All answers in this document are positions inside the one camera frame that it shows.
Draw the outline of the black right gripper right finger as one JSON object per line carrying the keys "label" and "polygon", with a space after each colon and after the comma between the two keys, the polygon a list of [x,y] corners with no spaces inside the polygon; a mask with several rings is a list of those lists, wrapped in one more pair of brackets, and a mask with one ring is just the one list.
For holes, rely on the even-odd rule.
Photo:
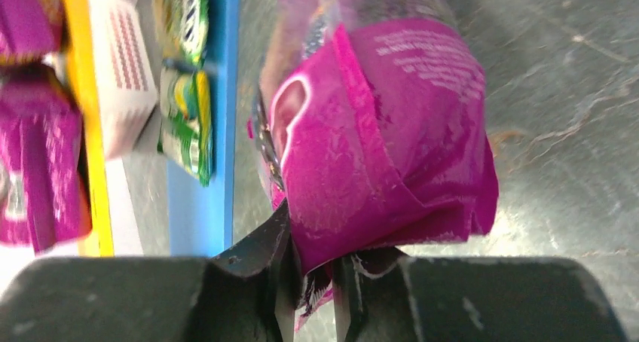
{"label": "black right gripper right finger", "polygon": [[624,341],[598,281],[549,257],[411,257],[332,263],[340,341]]}

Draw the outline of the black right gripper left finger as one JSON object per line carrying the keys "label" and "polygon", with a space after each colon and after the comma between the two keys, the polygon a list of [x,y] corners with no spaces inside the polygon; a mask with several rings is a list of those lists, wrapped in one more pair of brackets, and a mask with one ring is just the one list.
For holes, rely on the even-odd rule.
{"label": "black right gripper left finger", "polygon": [[290,341],[288,206],[213,258],[38,259],[1,299],[1,339]]}

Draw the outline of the purple candy bag top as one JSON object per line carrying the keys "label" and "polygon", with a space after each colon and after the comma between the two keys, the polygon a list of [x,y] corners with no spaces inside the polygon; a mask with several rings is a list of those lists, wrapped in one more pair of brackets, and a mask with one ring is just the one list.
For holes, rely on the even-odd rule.
{"label": "purple candy bag top", "polygon": [[485,74],[445,0],[279,0],[253,106],[302,275],[296,328],[332,299],[337,258],[491,231]]}

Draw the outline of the purple candy bag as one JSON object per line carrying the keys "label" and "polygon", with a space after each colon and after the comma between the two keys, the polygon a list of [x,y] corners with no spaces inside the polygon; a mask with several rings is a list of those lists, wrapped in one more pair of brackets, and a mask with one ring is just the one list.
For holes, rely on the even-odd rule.
{"label": "purple candy bag", "polygon": [[82,116],[44,64],[1,74],[1,242],[46,252],[92,230]]}
{"label": "purple candy bag", "polygon": [[40,60],[61,48],[63,0],[1,0],[1,66]]}
{"label": "purple candy bag", "polygon": [[337,258],[491,231],[485,74],[445,0],[279,0],[253,106],[302,275],[296,328],[332,299]]}

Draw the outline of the yellow green Fox's candy bag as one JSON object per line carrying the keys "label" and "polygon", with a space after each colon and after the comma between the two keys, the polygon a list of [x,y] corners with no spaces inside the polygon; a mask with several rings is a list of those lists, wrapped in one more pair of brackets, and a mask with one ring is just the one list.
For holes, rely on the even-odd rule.
{"label": "yellow green Fox's candy bag", "polygon": [[200,66],[209,30],[208,0],[152,0],[152,10],[163,57]]}

